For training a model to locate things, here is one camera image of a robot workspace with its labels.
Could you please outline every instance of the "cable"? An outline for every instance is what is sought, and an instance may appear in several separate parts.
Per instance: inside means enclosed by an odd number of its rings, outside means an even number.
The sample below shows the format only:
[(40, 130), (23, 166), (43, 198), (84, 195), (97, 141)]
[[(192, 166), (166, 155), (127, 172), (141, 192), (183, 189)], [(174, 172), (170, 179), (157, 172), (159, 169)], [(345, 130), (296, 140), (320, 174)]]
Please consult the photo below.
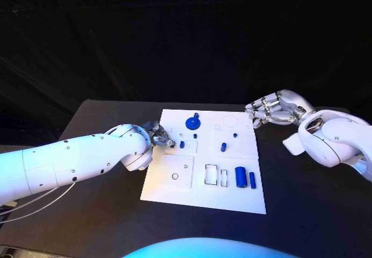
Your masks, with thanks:
[(7, 223), (7, 222), (10, 222), (10, 221), (14, 221), (14, 220), (17, 220), (17, 219), (23, 219), (23, 218), (26, 218), (27, 216), (33, 215), (33, 214), (35, 214), (36, 212), (39, 212), (40, 210), (43, 210), (48, 206), (50, 206), (50, 205), (62, 198), (62, 196), (66, 194), (66, 192), (69, 191), (69, 189), (72, 188), (74, 185), (75, 185), (75, 183), (71, 185), (71, 187), (68, 188), (68, 190), (59, 195), (59, 197), (58, 197), (48, 205), (45, 205), (39, 210), (36, 210), (36, 211), (32, 212), (30, 214), (27, 214), (27, 215), (19, 217), (19, 218), (16, 218), (16, 219), (10, 219), (10, 220), (6, 220), (6, 221), (0, 221), (0, 224), (1, 224), (1, 223)]
[(37, 201), (39, 199), (42, 199), (46, 195), (49, 195), (55, 190), (58, 189), (53, 188), (48, 193), (45, 193), (43, 195), (40, 195), (37, 198), (35, 198), (33, 200), (30, 200), (27, 203), (25, 203), (23, 205), (14, 207), (13, 209), (10, 209), (9, 211), (0, 212), (0, 216), (16, 211), (17, 209), (23, 208), (26, 205), (29, 205), (30, 203), (33, 203), (35, 201)]

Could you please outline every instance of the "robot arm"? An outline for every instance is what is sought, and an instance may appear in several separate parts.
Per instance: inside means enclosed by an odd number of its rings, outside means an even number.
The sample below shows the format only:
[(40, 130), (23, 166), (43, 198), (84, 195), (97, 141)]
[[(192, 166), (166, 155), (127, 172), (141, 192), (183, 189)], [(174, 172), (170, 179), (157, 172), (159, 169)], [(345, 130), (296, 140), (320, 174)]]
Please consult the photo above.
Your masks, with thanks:
[(32, 194), (107, 173), (121, 161), (143, 170), (153, 146), (173, 145), (156, 121), (118, 125), (105, 134), (76, 137), (0, 155), (0, 206)]
[(298, 126), (298, 132), (283, 141), (293, 155), (306, 151), (327, 167), (345, 163), (372, 181), (372, 127), (360, 118), (333, 110), (316, 111), (290, 90), (248, 104), (245, 112), (254, 119), (254, 128), (268, 122)]

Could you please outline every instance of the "white board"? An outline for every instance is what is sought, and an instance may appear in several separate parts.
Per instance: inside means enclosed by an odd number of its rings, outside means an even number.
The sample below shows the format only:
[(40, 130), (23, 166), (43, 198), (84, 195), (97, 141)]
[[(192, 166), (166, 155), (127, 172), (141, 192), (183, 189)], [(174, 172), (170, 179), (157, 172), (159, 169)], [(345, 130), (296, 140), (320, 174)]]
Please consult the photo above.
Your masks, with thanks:
[[(200, 127), (189, 130), (185, 122), (195, 113)], [(153, 149), (141, 200), (265, 214), (255, 134), (248, 115), (244, 112), (163, 110), (160, 125), (176, 146)], [(226, 143), (225, 152), (221, 151), (222, 143)], [(216, 165), (216, 185), (215, 167), (206, 165)], [(236, 187), (235, 167), (245, 168), (247, 188)], [(251, 189), (249, 172), (255, 175), (255, 189)]]

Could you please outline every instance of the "dark backdrop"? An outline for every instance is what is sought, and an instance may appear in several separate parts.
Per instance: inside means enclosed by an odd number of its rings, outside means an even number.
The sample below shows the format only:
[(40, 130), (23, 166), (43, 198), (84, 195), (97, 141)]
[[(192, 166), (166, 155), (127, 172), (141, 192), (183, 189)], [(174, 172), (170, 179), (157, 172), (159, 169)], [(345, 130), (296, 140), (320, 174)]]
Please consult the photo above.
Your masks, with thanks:
[(281, 89), (371, 121), (371, 8), (345, 1), (1, 1), (0, 144), (87, 99), (244, 105)]

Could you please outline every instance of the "black table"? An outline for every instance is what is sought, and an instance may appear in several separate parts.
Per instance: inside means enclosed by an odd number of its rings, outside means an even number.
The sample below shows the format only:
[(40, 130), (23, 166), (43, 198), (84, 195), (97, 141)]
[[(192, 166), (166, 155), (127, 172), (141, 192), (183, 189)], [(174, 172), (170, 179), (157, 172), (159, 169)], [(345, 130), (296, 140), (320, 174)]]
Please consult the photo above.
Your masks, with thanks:
[[(85, 101), (61, 140), (160, 119), (163, 109), (244, 111), (244, 105)], [(371, 182), (347, 165), (326, 168), (307, 154), (293, 156), (281, 141), (296, 130), (267, 124), (255, 131), (267, 215), (143, 201), (146, 171), (128, 172), (118, 164), (108, 174), (76, 183), (49, 208), (6, 224), (0, 245), (117, 258), (170, 239), (212, 237), (300, 257), (372, 257)], [(45, 206), (65, 189), (10, 219)]]

